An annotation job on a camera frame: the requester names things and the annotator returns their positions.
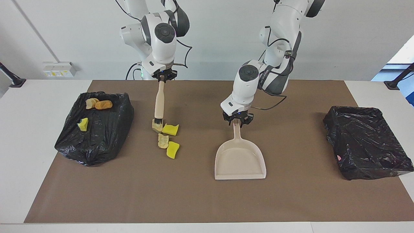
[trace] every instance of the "bread piece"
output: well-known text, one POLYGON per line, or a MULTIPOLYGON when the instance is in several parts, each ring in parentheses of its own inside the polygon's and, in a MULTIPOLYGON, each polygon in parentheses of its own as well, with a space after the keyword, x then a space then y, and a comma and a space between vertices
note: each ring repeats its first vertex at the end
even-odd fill
POLYGON ((86 100, 86 109, 94 108, 97 102, 99 102, 99 99, 97 99, 97 98, 87 99, 86 100))
POLYGON ((162 149, 167 149, 168 148, 168 141, 169 141, 169 136, 164 136, 162 134, 158 134, 158 147, 162 148, 162 149))
POLYGON ((95 104, 95 108, 98 110, 112 108, 112 101, 110 100, 99 101, 95 104))
POLYGON ((157 133, 161 133, 162 132, 162 124, 163 124, 164 122, 163 121, 161 121, 161 124, 156 124, 155 123, 155 119, 152 119, 152 129, 155 131, 155 132, 157 132, 157 133))

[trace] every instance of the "yellow sponge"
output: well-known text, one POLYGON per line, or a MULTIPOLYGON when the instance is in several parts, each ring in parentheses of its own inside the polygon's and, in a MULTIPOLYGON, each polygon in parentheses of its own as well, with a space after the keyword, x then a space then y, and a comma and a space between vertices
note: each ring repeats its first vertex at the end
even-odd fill
POLYGON ((175 143, 173 141, 169 141, 168 148, 167 148, 167 156, 172 159, 175 159, 178 148, 180 148, 180 144, 175 143))
POLYGON ((77 124, 78 124, 80 131, 86 131, 88 128, 88 118, 84 118, 80 120, 80 122, 77 124))
POLYGON ((175 136, 175 135, 177 135, 179 126, 180 125, 174 126, 174 125, 165 124, 164 128, 162 128, 162 133, 166 133, 166 134, 175 136))

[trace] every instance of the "dustpan handle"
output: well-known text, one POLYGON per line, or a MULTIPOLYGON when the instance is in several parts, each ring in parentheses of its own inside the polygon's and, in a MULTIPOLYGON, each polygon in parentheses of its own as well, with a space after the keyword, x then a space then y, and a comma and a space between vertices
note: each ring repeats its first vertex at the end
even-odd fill
POLYGON ((233 120, 233 132, 234 132, 234 139, 241 139, 240 120, 239 119, 234 119, 233 120))

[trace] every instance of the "brown paper mat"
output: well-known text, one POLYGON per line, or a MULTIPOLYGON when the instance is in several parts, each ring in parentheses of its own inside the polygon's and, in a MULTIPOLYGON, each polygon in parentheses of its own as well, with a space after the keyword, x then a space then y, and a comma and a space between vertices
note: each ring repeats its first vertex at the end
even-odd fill
MULTIPOLYGON (((88 91, 130 94, 135 118, 118 157, 84 167, 58 154, 25 223, 413 221, 398 177, 345 180, 322 119, 332 105, 356 106, 343 81, 292 80, 288 98, 255 118, 242 137, 262 151, 264 180, 214 180, 218 147, 232 139, 220 102, 226 81, 169 81, 165 122, 180 124, 175 160, 151 130, 155 81, 93 81, 88 91)), ((279 101, 258 91, 254 105, 279 101)))

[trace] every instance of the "wooden brush handle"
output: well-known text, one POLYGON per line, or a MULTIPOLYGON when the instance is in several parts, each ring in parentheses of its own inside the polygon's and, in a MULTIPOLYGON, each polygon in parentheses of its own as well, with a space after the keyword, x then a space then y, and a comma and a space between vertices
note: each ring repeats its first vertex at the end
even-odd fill
POLYGON ((160 81, 158 86, 158 93, 155 99, 155 113, 154 117, 157 119, 164 118, 164 82, 160 81))
POLYGON ((233 133, 234 133, 234 139, 241 139, 239 119, 233 120, 233 133))

